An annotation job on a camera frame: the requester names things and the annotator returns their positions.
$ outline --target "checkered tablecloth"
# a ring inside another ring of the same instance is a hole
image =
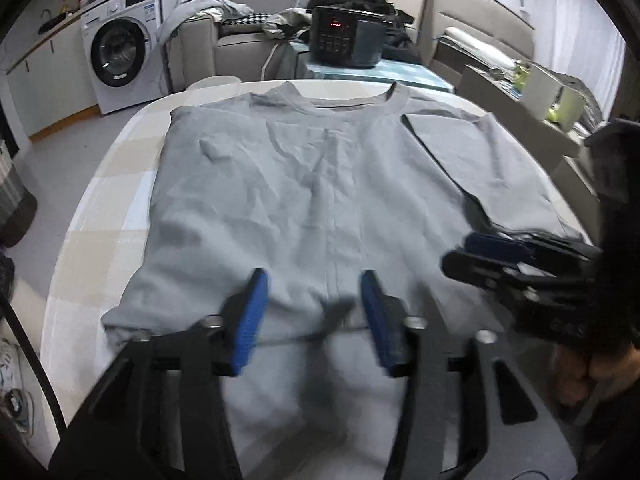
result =
[[[280,79],[340,79],[392,83],[440,90],[453,94],[454,86],[422,65],[381,60],[374,68],[343,68],[316,63],[311,59],[309,47],[299,41],[290,41],[285,47],[278,78]]]
[[[215,102],[238,93],[264,93],[281,83],[203,88],[160,99],[127,123],[104,157],[60,250],[42,333],[42,363],[68,421],[113,356],[100,316],[117,306],[129,279],[142,263],[149,197],[171,111],[181,105]],[[302,95],[318,99],[370,97],[388,89],[384,84],[353,81],[295,81],[295,85]],[[421,92],[476,115],[485,113],[453,94]],[[580,228],[550,180],[546,180],[559,213],[567,223]],[[56,438],[55,429],[49,433]]]

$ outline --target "houndstooth cushion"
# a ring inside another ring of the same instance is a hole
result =
[[[269,16],[270,14],[265,14],[264,12],[254,12],[237,20],[223,20],[220,22],[220,31],[222,32],[222,36],[261,32],[262,24],[267,21]]]

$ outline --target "gray t-shirt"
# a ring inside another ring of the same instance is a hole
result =
[[[183,330],[265,268],[260,346],[225,381],[245,477],[381,478],[403,384],[384,376],[356,330],[366,326],[358,277],[374,269],[411,313],[433,297],[453,333],[501,330],[486,294],[440,271],[445,252],[488,226],[575,235],[532,158],[490,114],[402,85],[318,102],[285,83],[180,107],[144,263],[102,321],[115,342],[140,328]]]

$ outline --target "blue gripper pad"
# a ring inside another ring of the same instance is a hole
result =
[[[535,258],[529,248],[519,240],[509,240],[498,236],[471,233],[465,238],[464,249],[467,253],[505,262],[508,264],[534,265]]]
[[[225,333],[232,339],[230,365],[239,375],[249,362],[255,339],[269,301],[269,275],[264,269],[255,269],[241,294],[222,309]]]
[[[391,377],[405,376],[411,352],[405,339],[407,314],[402,302],[383,294],[373,270],[366,270],[361,276],[360,296],[380,366]]]

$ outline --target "light blue table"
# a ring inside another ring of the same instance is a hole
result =
[[[451,83],[427,67],[383,59],[374,68],[343,68],[316,63],[306,43],[289,41],[284,47],[278,79],[341,79],[392,83],[454,93]]]

